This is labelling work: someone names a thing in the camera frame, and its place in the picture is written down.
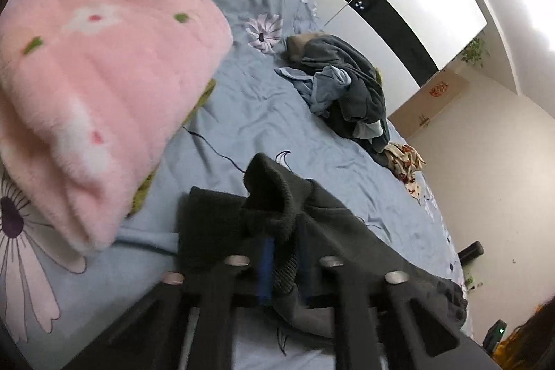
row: black device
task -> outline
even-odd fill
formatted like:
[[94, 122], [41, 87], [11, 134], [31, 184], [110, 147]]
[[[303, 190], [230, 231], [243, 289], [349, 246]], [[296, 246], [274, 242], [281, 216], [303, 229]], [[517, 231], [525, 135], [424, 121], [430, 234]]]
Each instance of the black device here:
[[459, 253], [459, 260], [461, 261], [461, 265], [464, 267], [483, 254], [484, 247], [482, 244], [480, 242], [474, 242]]
[[503, 334], [507, 330], [507, 324], [503, 320], [497, 320], [495, 324], [488, 330], [484, 343], [482, 343], [482, 348], [492, 355], [495, 353], [495, 349], [499, 342], [503, 338]]
[[[298, 219], [298, 287], [308, 307], [333, 307], [338, 370], [498, 370], [485, 350], [429, 303], [402, 271], [369, 282], [338, 256], [332, 243]], [[177, 370], [193, 306], [200, 315], [187, 370], [231, 370], [235, 308], [268, 302], [273, 239], [242, 241], [204, 272], [173, 273], [157, 284], [84, 349], [64, 370]], [[17, 347], [2, 368], [31, 370]]]

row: folded blanket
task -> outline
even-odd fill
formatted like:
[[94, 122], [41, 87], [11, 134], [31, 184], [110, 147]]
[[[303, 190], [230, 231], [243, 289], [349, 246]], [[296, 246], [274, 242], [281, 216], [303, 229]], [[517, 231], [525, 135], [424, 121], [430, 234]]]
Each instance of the folded blanket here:
[[0, 155], [76, 250], [113, 242], [231, 43], [210, 0], [9, 0]]

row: light blue bed sheet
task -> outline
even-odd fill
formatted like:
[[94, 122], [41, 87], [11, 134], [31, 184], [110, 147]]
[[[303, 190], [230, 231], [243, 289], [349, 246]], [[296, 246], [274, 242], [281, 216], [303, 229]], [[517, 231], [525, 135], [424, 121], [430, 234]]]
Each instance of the light blue bed sheet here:
[[[61, 368], [173, 269], [171, 253], [152, 246], [174, 249], [182, 196], [193, 185], [247, 195], [242, 170], [257, 152], [320, 182], [413, 264], [463, 283], [453, 243], [422, 175], [417, 176], [423, 185], [418, 202], [388, 169], [311, 114], [293, 85], [275, 73], [286, 64], [284, 39], [319, 28], [313, 0], [214, 1], [231, 25], [234, 45], [215, 75], [208, 102], [170, 141], [142, 211], [124, 222], [121, 237], [135, 245], [116, 243], [88, 258], [80, 274], [37, 252], [61, 315], [46, 333], [27, 311], [29, 341], [19, 346], [35, 370]], [[402, 141], [392, 126], [390, 136]], [[237, 325], [237, 370], [334, 368], [334, 357], [292, 339], [283, 352], [276, 327], [256, 310], [241, 310]]]

